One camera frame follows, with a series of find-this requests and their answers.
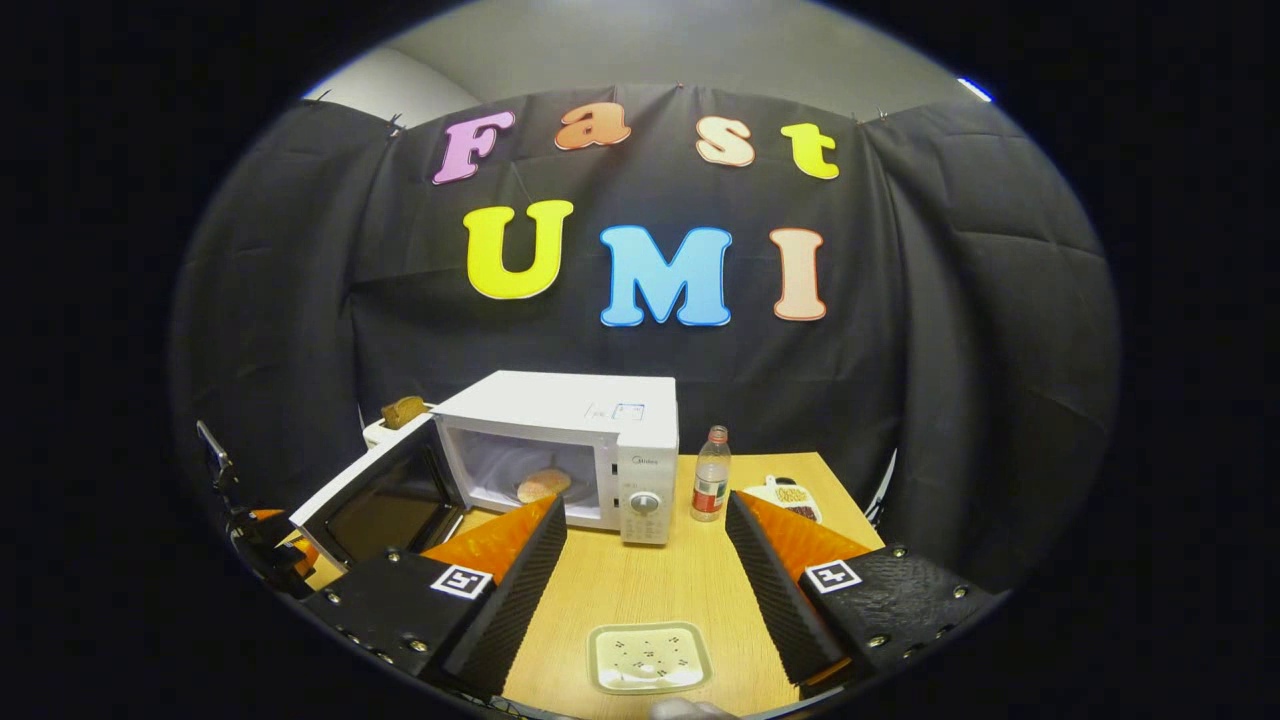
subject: ceiling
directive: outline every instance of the ceiling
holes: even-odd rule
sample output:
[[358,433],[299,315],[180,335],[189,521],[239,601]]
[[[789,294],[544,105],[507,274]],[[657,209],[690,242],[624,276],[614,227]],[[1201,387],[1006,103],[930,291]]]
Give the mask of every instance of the ceiling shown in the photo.
[[481,102],[648,82],[782,97],[860,120],[977,101],[957,73],[801,0],[477,0],[387,45]]

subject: foam letter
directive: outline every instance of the foam letter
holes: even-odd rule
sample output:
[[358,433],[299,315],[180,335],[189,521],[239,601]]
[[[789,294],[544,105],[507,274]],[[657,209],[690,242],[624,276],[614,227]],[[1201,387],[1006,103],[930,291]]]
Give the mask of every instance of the foam letter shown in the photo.
[[471,152],[475,152],[476,158],[486,158],[498,142],[498,131],[494,128],[507,129],[513,124],[516,114],[508,110],[449,126],[444,131],[449,136],[449,143],[444,147],[444,163],[440,164],[440,172],[431,178],[431,183],[444,184],[476,174],[479,168],[471,161]]
[[462,218],[471,231],[467,241],[467,278],[480,295],[494,300],[521,300],[549,288],[559,275],[561,234],[564,218],[573,211],[566,200],[534,202],[526,214],[534,219],[534,264],[521,273],[502,265],[502,238],[516,217],[511,208],[481,208]]
[[822,135],[818,126],[803,123],[782,128],[782,135],[791,138],[791,158],[806,176],[832,179],[840,174],[840,168],[822,159],[822,149],[836,149],[836,141]]
[[733,238],[719,228],[694,228],[668,264],[649,231],[639,225],[618,225],[600,233],[600,242],[613,254],[613,281],[609,306],[600,322],[609,327],[634,327],[644,320],[636,307],[640,290],[649,311],[666,323],[680,291],[685,304],[676,318],[686,325],[723,325],[730,320],[722,286],[724,250]]
[[773,305],[773,314],[783,320],[817,320],[827,314],[818,300],[818,266],[814,256],[822,236],[800,228],[778,228],[769,240],[782,255],[782,299]]
[[755,149],[746,141],[751,131],[741,120],[708,115],[698,120],[695,129],[701,140],[694,147],[703,160],[735,168],[745,168],[755,160]]
[[593,102],[575,108],[561,118],[564,127],[556,133],[556,147],[577,150],[588,145],[617,145],[631,136],[622,122],[622,105]]

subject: microwave control panel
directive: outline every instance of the microwave control panel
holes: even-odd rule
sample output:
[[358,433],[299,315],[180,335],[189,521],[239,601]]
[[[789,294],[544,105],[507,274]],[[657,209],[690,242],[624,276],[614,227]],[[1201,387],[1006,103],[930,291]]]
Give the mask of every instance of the microwave control panel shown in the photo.
[[[631,457],[625,457],[623,462],[627,460]],[[659,461],[655,465],[627,465],[620,468],[618,473],[618,529],[622,542],[667,544],[675,501],[675,464]]]

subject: blue letter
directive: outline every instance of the blue letter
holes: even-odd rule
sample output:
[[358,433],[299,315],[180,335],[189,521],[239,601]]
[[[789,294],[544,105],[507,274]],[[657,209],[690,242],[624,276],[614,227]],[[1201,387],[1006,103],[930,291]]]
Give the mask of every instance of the blue letter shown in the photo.
[[649,311],[659,323],[667,322],[681,290],[685,291],[685,304],[676,313],[681,323],[728,323],[721,284],[724,250],[733,242],[727,232],[719,228],[689,231],[669,264],[649,231],[640,225],[608,228],[600,233],[600,242],[609,246],[613,254],[609,306],[600,313],[600,322],[605,325],[628,328],[644,322],[644,311],[636,307],[635,288],[640,288]]

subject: microwave window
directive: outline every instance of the microwave window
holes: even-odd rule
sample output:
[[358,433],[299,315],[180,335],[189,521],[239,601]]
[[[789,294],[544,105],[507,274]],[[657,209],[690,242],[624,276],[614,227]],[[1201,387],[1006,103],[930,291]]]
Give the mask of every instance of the microwave window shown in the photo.
[[328,521],[329,534],[356,562],[388,546],[406,547],[425,525],[447,511],[422,452],[396,461]]
[[[520,489],[531,478],[568,478],[559,491],[570,514],[599,518],[595,451],[589,445],[526,439],[449,428],[472,497],[520,506]],[[559,473],[544,473],[559,470]]]

